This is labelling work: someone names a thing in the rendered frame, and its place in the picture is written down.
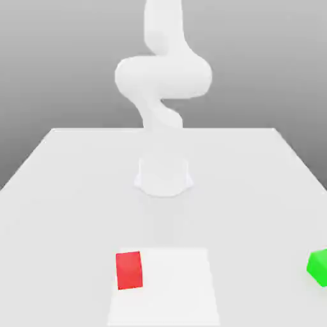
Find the small green cube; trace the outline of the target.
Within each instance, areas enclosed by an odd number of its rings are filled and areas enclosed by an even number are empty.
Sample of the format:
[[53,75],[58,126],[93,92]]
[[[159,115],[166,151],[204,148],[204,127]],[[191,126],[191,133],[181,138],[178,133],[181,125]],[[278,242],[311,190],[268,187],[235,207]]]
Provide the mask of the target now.
[[310,253],[307,272],[321,287],[327,287],[327,249]]

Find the small red cube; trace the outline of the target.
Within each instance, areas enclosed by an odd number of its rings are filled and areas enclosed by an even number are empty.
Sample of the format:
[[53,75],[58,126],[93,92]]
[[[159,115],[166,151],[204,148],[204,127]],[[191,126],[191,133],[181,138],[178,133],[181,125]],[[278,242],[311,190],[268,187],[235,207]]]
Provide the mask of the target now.
[[136,251],[116,254],[116,276],[118,290],[143,287],[141,253]]

